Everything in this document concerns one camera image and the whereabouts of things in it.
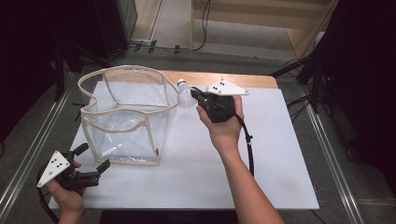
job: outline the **person's right arm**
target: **person's right arm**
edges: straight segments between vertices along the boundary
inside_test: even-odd
[[[234,101],[235,112],[243,118],[241,97],[234,97]],[[202,107],[198,106],[197,110],[224,164],[239,223],[283,223],[241,159],[238,149],[241,126],[237,119],[212,123]]]

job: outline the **transparent tote bag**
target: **transparent tote bag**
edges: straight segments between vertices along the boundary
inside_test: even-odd
[[[96,161],[159,165],[177,107],[177,89],[160,71],[135,65],[82,77],[81,124]]]

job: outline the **gray carpet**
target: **gray carpet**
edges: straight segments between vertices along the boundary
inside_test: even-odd
[[[265,75],[284,66],[285,62],[277,60],[264,60],[239,56],[227,56],[202,52],[181,52],[175,55],[172,51],[160,51],[148,54],[146,50],[128,52],[120,56],[113,65],[138,64],[158,70],[181,70],[194,72],[217,72],[248,75]],[[82,74],[100,69],[89,64],[83,69]],[[7,216],[6,223],[50,223],[41,206],[35,189],[35,177],[40,166],[48,161],[54,150],[66,151],[70,148],[78,129],[79,120],[74,121],[78,115],[81,104],[81,93],[77,88],[77,80],[82,74],[74,74],[74,85],[64,105],[64,109],[54,124],[52,131],[43,146],[40,157],[29,174],[23,188]],[[301,97],[300,87],[290,75],[278,79],[279,88],[285,100],[295,100]],[[6,153],[0,160],[2,178],[0,190],[4,190],[19,167],[21,159],[34,141],[40,125],[44,121],[53,102],[54,87],[50,88],[24,116],[9,138],[5,141]],[[296,105],[290,113],[296,111],[301,105]],[[353,193],[358,199],[389,198],[387,188],[381,174],[370,164],[360,164],[347,159],[346,148],[336,131],[331,118],[323,113],[323,122],[329,129],[329,136],[336,148],[337,157],[347,174],[348,182]],[[312,184],[318,188],[317,197],[320,209],[315,213],[326,223],[348,223],[347,213],[339,196],[338,190],[332,180],[329,167],[324,159],[316,133],[312,127],[308,114],[303,113],[293,123],[297,134],[308,173]],[[366,223],[396,223],[394,206],[378,204],[360,206]],[[312,211],[281,211],[281,216],[286,223],[322,223]],[[101,211],[87,210],[83,223],[99,223]]]

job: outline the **white tabletop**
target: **white tabletop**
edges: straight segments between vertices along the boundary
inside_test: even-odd
[[[253,135],[255,179],[276,209],[318,209],[304,158],[281,90],[247,88],[245,122]],[[86,142],[81,128],[71,146]],[[239,149],[245,164],[244,133]],[[90,150],[76,161],[81,172],[100,164]],[[83,195],[97,209],[233,209],[233,198],[218,152],[195,107],[178,108],[161,151],[159,166],[111,164],[98,187]],[[50,208],[58,208],[51,199]]]

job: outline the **hand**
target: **hand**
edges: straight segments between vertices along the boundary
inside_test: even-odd
[[[242,109],[241,96],[234,96],[233,100],[235,102],[236,114],[243,119],[244,113]],[[212,140],[213,146],[218,150],[220,156],[227,154],[228,152],[238,152],[238,141],[239,134],[241,133],[241,125],[239,124],[236,117],[232,117],[226,122],[212,123],[205,110],[201,106],[197,106],[197,111],[202,123],[209,130],[210,139]]]
[[[76,168],[81,167],[81,164],[74,161]],[[84,213],[84,200],[74,191],[64,189],[56,180],[52,179],[47,183],[47,187],[55,202],[61,208],[60,223],[79,223],[82,214]]]

